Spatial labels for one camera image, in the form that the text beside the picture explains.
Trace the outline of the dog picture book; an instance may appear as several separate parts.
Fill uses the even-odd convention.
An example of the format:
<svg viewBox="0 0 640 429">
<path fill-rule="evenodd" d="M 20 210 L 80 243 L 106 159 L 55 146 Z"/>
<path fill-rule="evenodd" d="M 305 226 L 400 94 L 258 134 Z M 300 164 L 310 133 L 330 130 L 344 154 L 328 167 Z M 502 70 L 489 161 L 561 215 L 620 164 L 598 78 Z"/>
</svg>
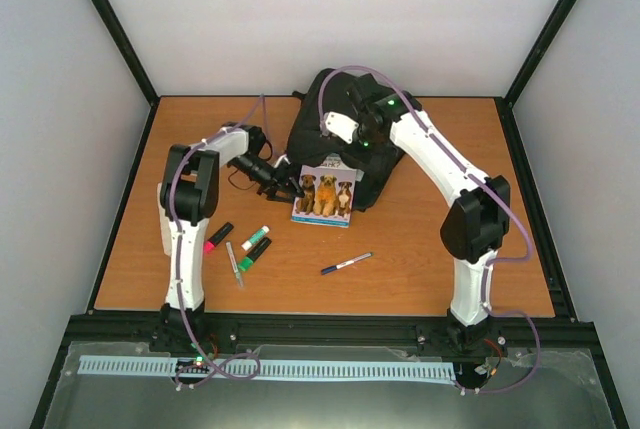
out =
<svg viewBox="0 0 640 429">
<path fill-rule="evenodd" d="M 301 167 L 302 197 L 293 203 L 291 220 L 296 223 L 348 228 L 355 195 L 357 170 L 330 154 L 319 166 Z"/>
</svg>

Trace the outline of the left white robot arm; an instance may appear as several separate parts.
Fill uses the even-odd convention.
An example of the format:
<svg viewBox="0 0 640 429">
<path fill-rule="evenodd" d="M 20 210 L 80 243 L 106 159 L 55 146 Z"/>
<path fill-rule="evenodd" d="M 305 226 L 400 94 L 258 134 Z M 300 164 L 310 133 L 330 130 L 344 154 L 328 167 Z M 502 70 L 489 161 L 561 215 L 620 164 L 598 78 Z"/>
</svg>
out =
<svg viewBox="0 0 640 429">
<path fill-rule="evenodd" d="M 205 235 L 220 194 L 220 169 L 231 166 L 258 184 L 269 201 L 291 202 L 302 194 L 300 166 L 283 155 L 270 163 L 260 157 L 267 143 L 258 126 L 228 123 L 209 138 L 170 147 L 158 201 L 170 240 L 170 277 L 161 323 L 186 351 L 208 339 L 204 317 L 202 259 Z"/>
</svg>

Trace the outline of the black student backpack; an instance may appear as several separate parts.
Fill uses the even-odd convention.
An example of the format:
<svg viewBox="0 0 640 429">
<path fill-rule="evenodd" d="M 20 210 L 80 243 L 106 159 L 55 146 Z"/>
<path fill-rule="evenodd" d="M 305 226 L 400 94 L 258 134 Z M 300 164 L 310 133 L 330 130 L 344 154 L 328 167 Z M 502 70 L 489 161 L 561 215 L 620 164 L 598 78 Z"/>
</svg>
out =
<svg viewBox="0 0 640 429">
<path fill-rule="evenodd" d="M 306 93 L 297 93 L 300 109 L 286 144 L 286 154 L 295 164 L 316 167 L 330 155 L 337 155 L 351 169 L 361 172 L 356 181 L 353 208 L 364 212 L 373 207 L 404 152 L 390 142 L 364 146 L 346 143 L 336 136 L 324 136 L 320 128 L 319 107 L 325 114 L 336 112 L 355 120 L 358 112 L 349 96 L 358 85 L 359 77 L 332 70 L 321 70 Z"/>
</svg>

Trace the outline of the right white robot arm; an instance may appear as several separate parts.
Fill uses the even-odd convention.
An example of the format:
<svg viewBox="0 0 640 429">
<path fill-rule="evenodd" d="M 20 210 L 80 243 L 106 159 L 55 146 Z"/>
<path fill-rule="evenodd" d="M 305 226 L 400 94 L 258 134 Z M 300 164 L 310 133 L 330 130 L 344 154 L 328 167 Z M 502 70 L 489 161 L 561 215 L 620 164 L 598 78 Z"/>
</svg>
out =
<svg viewBox="0 0 640 429">
<path fill-rule="evenodd" d="M 440 238 L 454 261 L 446 333 L 455 351 L 469 352 L 489 331 L 492 263 L 509 231 L 510 185 L 471 164 L 406 92 L 365 74 L 347 94 L 357 114 L 354 138 L 363 146 L 384 142 L 402 150 L 446 201 Z"/>
</svg>

